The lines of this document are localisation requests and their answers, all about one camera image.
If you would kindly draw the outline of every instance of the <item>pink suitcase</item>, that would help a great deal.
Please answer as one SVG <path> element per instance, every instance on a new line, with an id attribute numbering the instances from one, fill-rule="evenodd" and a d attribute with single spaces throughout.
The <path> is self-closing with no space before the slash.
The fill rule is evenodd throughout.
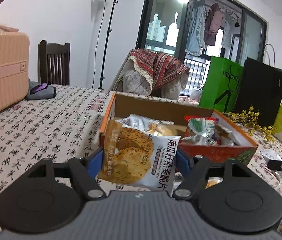
<path id="1" fill-rule="evenodd" d="M 0 111 L 28 92 L 29 43 L 26 34 L 0 25 Z"/>

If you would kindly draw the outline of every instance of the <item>purple fabric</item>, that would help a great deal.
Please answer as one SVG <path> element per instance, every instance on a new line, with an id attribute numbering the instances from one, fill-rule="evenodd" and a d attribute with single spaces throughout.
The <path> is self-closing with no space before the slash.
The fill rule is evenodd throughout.
<path id="1" fill-rule="evenodd" d="M 46 89 L 47 86 L 48 86 L 47 83 L 43 83 L 40 86 L 35 87 L 33 90 L 31 90 L 31 92 L 33 92 L 33 93 L 39 92 L 39 91 L 41 91 L 43 89 Z"/>
<path id="2" fill-rule="evenodd" d="M 220 26 L 223 23 L 224 14 L 220 11 L 217 3 L 214 3 L 209 10 L 208 16 L 205 20 L 204 42 L 207 45 L 215 46 L 216 35 Z"/>

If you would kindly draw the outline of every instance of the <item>snack bag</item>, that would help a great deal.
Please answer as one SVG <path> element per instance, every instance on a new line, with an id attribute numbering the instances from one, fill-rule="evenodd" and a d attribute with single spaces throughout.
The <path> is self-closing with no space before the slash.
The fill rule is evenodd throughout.
<path id="1" fill-rule="evenodd" d="M 209 178 L 208 180 L 208 183 L 206 185 L 206 189 L 209 188 L 209 187 L 212 187 L 216 184 L 219 184 L 223 181 L 223 178 L 220 178 L 220 177 L 212 177 L 212 178 Z"/>
<path id="2" fill-rule="evenodd" d="M 98 178 L 171 192 L 179 140 L 180 136 L 153 136 L 109 120 Z"/>
<path id="3" fill-rule="evenodd" d="M 233 131 L 224 127 L 220 123 L 218 123 L 216 125 L 215 136 L 217 138 L 221 139 L 221 141 L 222 140 L 227 141 L 227 140 L 225 140 L 225 138 L 226 138 L 226 139 L 229 139 L 230 141 L 232 141 L 234 144 L 240 145 L 240 141 L 237 139 L 237 137 L 235 136 Z M 225 142 L 225 143 L 222 143 L 222 145 L 230 145 L 230 144 L 228 142 Z"/>
<path id="4" fill-rule="evenodd" d="M 146 131 L 156 136 L 172 136 L 172 131 L 163 124 L 171 124 L 169 121 L 153 120 L 144 116 L 130 114 L 129 117 L 117 120 L 140 131 Z"/>
<path id="5" fill-rule="evenodd" d="M 191 118 L 188 116 L 185 118 L 190 118 L 190 120 L 182 141 L 194 145 L 217 144 L 216 140 L 213 138 L 215 125 L 217 123 L 216 119 L 210 117 Z"/>

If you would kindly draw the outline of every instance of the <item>table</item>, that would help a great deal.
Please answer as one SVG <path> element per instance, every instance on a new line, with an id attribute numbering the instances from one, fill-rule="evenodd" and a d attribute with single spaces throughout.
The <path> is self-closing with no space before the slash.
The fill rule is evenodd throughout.
<path id="1" fill-rule="evenodd" d="M 113 92 L 55 86 L 55 99 L 21 101 L 0 113 L 0 192 L 42 158 L 66 162 L 73 156 L 89 156 L 98 148 L 98 129 Z M 153 98 L 150 100 L 176 101 Z M 282 196 L 282 184 L 266 167 L 260 150 L 271 148 L 282 157 L 279 141 L 266 143 L 255 135 L 259 149 L 249 168 Z M 70 185 L 66 179 L 58 179 Z M 146 191 L 97 180 L 108 194 L 111 190 Z M 282 222 L 279 226 L 282 234 Z"/>

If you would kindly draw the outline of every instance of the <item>chair backrest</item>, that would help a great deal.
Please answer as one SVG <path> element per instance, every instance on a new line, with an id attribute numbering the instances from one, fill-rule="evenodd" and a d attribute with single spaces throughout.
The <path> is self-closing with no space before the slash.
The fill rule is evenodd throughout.
<path id="1" fill-rule="evenodd" d="M 70 85 L 70 43 L 65 45 L 39 44 L 39 62 L 41 83 L 50 81 L 57 85 Z"/>

